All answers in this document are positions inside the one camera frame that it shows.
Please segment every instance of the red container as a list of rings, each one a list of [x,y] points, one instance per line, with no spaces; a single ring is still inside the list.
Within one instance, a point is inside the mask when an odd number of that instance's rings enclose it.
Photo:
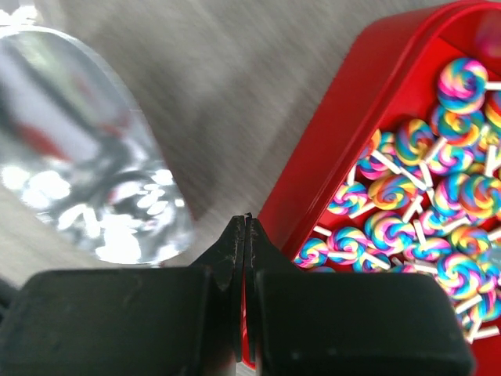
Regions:
[[[489,79],[499,80],[501,4],[466,0],[368,26],[258,216],[272,243],[292,259],[317,224],[360,228],[366,217],[352,221],[326,211],[334,192],[376,129],[394,131],[402,116],[429,118],[439,72],[461,56],[480,60]],[[473,350],[477,376],[499,374],[501,336],[476,341]]]

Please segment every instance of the gray carpet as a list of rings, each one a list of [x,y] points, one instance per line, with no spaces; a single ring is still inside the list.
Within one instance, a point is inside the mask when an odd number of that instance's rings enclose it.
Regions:
[[[12,3],[14,0],[0,0]],[[443,0],[37,0],[96,49],[144,110],[193,209],[197,241],[259,210],[355,36]],[[75,251],[0,190],[0,274],[107,266]]]

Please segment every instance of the red box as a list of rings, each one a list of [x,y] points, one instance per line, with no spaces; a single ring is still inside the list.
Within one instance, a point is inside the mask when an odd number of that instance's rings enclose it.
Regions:
[[[272,243],[292,259],[317,224],[360,228],[366,217],[352,221],[326,211],[334,192],[376,129],[395,130],[402,115],[429,118],[439,72],[461,56],[480,60],[489,79],[499,80],[501,4],[465,0],[368,26],[258,216]],[[501,326],[501,320],[494,324]],[[473,350],[477,376],[499,373],[501,336],[476,341]]]

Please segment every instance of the lollipop stick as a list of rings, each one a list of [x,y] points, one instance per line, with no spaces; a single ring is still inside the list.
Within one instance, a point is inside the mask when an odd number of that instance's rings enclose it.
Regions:
[[[404,223],[407,223],[410,220],[410,218],[414,215],[414,213],[417,212],[418,208],[421,208],[421,203],[423,202],[423,199],[424,199],[423,196],[416,197],[413,200],[412,204],[409,205],[407,210],[405,210],[405,213],[402,216],[402,221]]]
[[[429,151],[424,156],[424,163],[428,164],[433,158],[438,154],[442,147],[447,143],[445,137],[440,137],[438,141],[429,149]]]
[[[485,90],[498,92],[499,90],[501,90],[501,82],[486,82]]]
[[[457,229],[459,226],[462,225],[470,225],[471,221],[467,217],[462,217],[460,219],[456,219],[455,221],[446,223],[443,228],[443,232],[445,234],[451,233],[455,229]]]
[[[388,167],[394,174],[398,175],[400,173],[400,167],[393,163],[393,161],[390,161],[379,150],[374,150],[370,156],[375,157],[379,162]]]
[[[421,173],[423,174],[424,183],[426,184],[426,186],[432,187],[433,179],[431,178],[430,169],[428,168],[427,164],[424,163],[423,161],[420,162],[420,170]]]
[[[359,215],[362,215],[363,213],[367,213],[369,210],[373,210],[376,207],[376,204],[373,202],[369,202],[365,205],[363,205],[358,211],[355,213],[351,213],[348,217],[351,219],[358,217]]]
[[[416,229],[417,240],[421,245],[426,244],[426,237],[424,236],[423,225],[419,219],[413,220],[414,229]]]
[[[332,235],[332,231],[329,231],[328,229],[324,229],[323,227],[320,227],[320,226],[315,226],[313,228],[313,231],[315,231],[316,233],[320,233],[322,235],[325,235],[326,237],[329,237],[330,235]]]
[[[496,170],[496,154],[498,148],[496,145],[489,145],[487,149],[487,157],[485,158],[485,170],[484,175],[492,178],[494,176],[494,170]]]
[[[376,266],[379,266],[381,269],[388,270],[391,268],[391,265],[389,265],[387,262],[384,262],[383,260],[379,260],[376,256],[371,255],[368,252],[364,252],[360,258],[363,260],[367,260],[371,263],[373,263]]]
[[[487,237],[490,241],[501,239],[501,227],[491,231],[487,234]]]
[[[475,306],[476,304],[480,303],[482,301],[482,297],[479,294],[476,294],[473,298],[468,299],[456,306],[456,313],[459,315],[460,313],[463,313],[467,309]]]
[[[477,334],[475,335],[474,339],[495,337],[496,335],[499,335],[498,327],[485,327],[484,329],[480,329],[479,331],[477,331]]]
[[[468,336],[467,336],[467,341],[469,343],[473,343],[473,341],[475,339],[475,336],[477,335],[478,330],[480,329],[481,325],[482,325],[482,321],[481,320],[475,321],[473,323],[473,325],[471,326],[470,331],[468,332]]]
[[[350,172],[348,173],[348,176],[346,178],[346,183],[349,185],[349,186],[352,186],[353,184],[355,184],[355,173],[357,172],[357,165],[355,164]]]
[[[409,178],[409,180],[411,182],[413,182],[413,184],[419,189],[419,190],[426,190],[426,184],[423,183],[421,180],[419,180],[416,176],[414,176],[413,174],[411,174],[409,171],[407,171],[406,169],[404,168],[401,168],[400,169],[400,172],[402,173],[402,175],[406,176],[407,178]]]

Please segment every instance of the candy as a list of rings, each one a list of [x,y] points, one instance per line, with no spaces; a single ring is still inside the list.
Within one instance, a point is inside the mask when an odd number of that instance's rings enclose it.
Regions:
[[[436,281],[455,300],[467,300],[477,294],[485,275],[468,256],[454,253],[437,261]]]
[[[369,198],[383,210],[402,208],[416,196],[417,188],[409,178],[402,175],[385,176],[369,187]]]
[[[372,258],[368,259],[366,257],[367,254],[372,256]],[[380,260],[380,262],[382,262],[383,264],[387,264],[387,267],[382,268],[379,265],[380,263],[374,263],[373,258]],[[367,252],[353,264],[353,270],[357,273],[374,273],[389,268],[390,260],[388,259],[388,257],[385,254],[372,248],[367,248]]]
[[[322,266],[327,261],[329,248],[320,239],[311,238],[305,243],[299,251],[294,263],[301,268],[310,269],[317,266]]]
[[[336,215],[349,215],[360,210],[368,200],[367,189],[360,183],[341,184],[327,210]]]
[[[449,111],[471,114],[484,103],[487,79],[487,70],[477,60],[454,60],[440,74],[438,100]]]
[[[460,187],[468,179],[468,175],[456,173],[438,184],[432,201],[433,208],[438,214],[452,217],[463,210],[463,206],[460,204]]]
[[[362,231],[355,227],[345,227],[327,238],[328,257],[335,263],[351,265],[367,249],[368,240]]]
[[[404,223],[396,216],[379,220],[370,234],[374,247],[386,255],[402,252],[415,238],[416,231],[413,225]]]
[[[430,237],[424,244],[412,244],[404,250],[403,255],[409,261],[422,260],[428,262],[437,261],[445,255],[450,255],[452,248],[449,242],[440,237]]]
[[[493,217],[501,209],[501,181],[472,175],[461,186],[459,202],[469,215],[480,219]]]
[[[421,226],[425,235],[444,236],[444,223],[447,218],[435,211],[428,209],[420,216]]]
[[[485,117],[492,129],[501,133],[501,92],[492,92],[485,101]]]
[[[367,158],[369,155],[373,153],[375,149],[379,146],[381,142],[381,131],[377,129],[374,133],[373,136],[370,138],[369,142],[367,143],[366,147],[364,150],[362,150],[359,159],[364,159]]]
[[[449,241],[457,251],[472,257],[491,247],[487,231],[473,226],[458,227],[449,235]]]
[[[389,161],[395,163],[395,165],[399,166],[401,164],[395,151],[395,135],[393,133],[384,132],[381,134],[381,141],[377,150]],[[387,164],[374,157],[374,155],[360,160],[359,168],[362,175],[371,180],[379,179],[390,172],[390,168]]]
[[[408,166],[417,166],[433,145],[434,134],[428,124],[420,119],[406,121],[395,138],[398,159]]]
[[[465,171],[473,161],[472,149],[447,144],[433,157],[428,167],[437,175],[451,175]]]

